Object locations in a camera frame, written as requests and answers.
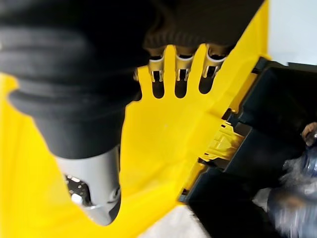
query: blurred object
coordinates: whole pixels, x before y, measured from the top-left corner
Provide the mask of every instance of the blurred object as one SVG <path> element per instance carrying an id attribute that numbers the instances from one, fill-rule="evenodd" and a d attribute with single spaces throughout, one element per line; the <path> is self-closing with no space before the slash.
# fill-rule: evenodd
<path id="1" fill-rule="evenodd" d="M 303 132 L 302 138 L 306 142 L 307 146 L 312 146 L 317 140 L 317 122 L 308 124 Z"/>
<path id="2" fill-rule="evenodd" d="M 268 214 L 275 228 L 288 238 L 315 238 L 317 205 L 291 189 L 278 188 L 268 198 Z"/>
<path id="3" fill-rule="evenodd" d="M 307 140 L 315 134 L 316 123 L 308 124 L 303 133 Z M 280 179 L 283 186 L 260 190 L 254 203 L 267 210 L 275 228 L 288 238 L 315 238 L 317 234 L 317 147 L 308 147 L 303 155 L 284 164 L 287 173 Z"/>

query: yellow plastic part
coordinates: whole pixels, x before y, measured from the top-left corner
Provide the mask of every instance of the yellow plastic part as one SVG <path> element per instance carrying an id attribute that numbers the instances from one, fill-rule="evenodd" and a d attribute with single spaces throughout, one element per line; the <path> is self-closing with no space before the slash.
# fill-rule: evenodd
<path id="1" fill-rule="evenodd" d="M 0 219 L 4 238 L 136 237 L 176 206 L 184 187 L 203 169 L 197 165 L 217 139 L 225 111 L 239 104 L 254 80 L 259 56 L 266 56 L 266 2 L 249 24 L 217 74 L 212 90 L 200 94 L 198 84 L 206 52 L 200 46 L 188 79 L 187 95 L 174 95 L 174 47 L 165 55 L 165 95 L 152 95 L 147 67 L 138 75 L 143 97 L 126 109 L 122 134 L 122 205 L 107 227 L 91 222 L 73 205 L 52 155 L 30 117 L 13 109 L 6 95 L 15 82 L 0 79 Z M 231 131 L 218 151 L 241 138 Z M 229 159 L 232 154 L 224 152 Z"/>
<path id="2" fill-rule="evenodd" d="M 214 135 L 214 139 L 202 159 L 206 161 L 217 158 L 231 160 L 242 140 L 243 136 L 235 133 L 231 124 L 225 122 Z"/>

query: silver metal cylinder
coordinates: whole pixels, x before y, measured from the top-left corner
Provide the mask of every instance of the silver metal cylinder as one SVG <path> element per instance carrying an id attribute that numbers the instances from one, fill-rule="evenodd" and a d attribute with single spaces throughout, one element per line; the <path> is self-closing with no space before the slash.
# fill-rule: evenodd
<path id="1" fill-rule="evenodd" d="M 97 224 L 113 222 L 121 205 L 118 147 L 90 158 L 56 160 L 72 201 Z"/>

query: yellow plastic panel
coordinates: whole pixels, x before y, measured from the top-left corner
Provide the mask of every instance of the yellow plastic panel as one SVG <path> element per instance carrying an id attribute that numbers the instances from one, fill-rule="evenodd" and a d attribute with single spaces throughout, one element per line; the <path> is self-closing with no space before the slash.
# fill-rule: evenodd
<path id="1" fill-rule="evenodd" d="M 196 161 L 209 148 L 228 107 L 239 103 L 254 80 L 250 72 L 266 54 L 267 3 L 248 26 L 217 74 L 212 90 L 199 93 L 206 52 L 200 46 L 187 95 L 174 95 L 175 51 L 166 50 L 165 95 L 152 95 L 147 67 L 139 69 L 143 97 L 126 109 L 122 134 L 122 205 L 107 227 L 91 222 L 73 205 L 55 164 L 31 118 L 16 112 L 5 97 L 15 87 L 0 79 L 0 217 L 5 238 L 136 237 L 175 205 Z"/>

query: white surface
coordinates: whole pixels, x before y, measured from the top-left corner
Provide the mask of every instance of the white surface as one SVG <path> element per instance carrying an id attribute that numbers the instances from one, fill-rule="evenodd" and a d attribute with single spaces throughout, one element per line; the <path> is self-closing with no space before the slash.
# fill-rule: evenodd
<path id="1" fill-rule="evenodd" d="M 273 60 L 317 64 L 317 0 L 271 0 L 269 5 Z"/>
<path id="2" fill-rule="evenodd" d="M 171 212 L 148 228 L 139 238 L 208 238 L 193 212 L 186 206 Z"/>

